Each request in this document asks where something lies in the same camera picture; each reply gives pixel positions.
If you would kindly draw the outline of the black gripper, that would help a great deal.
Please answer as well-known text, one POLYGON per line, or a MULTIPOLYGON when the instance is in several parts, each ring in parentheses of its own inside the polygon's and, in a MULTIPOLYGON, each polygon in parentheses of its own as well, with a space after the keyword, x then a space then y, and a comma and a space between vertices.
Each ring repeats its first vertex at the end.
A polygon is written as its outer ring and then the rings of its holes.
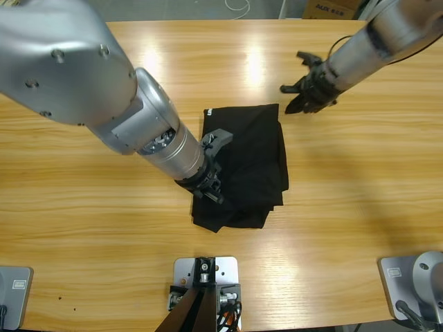
POLYGON ((285 109, 286 114, 317 113, 337 103, 338 90, 327 80, 325 62, 313 66, 302 82, 280 86, 280 92, 298 94, 285 109))
POLYGON ((222 204, 224 196, 221 192, 220 171, 221 167, 214 160, 205 160, 194 176, 175 180, 175 183, 198 198, 222 204))

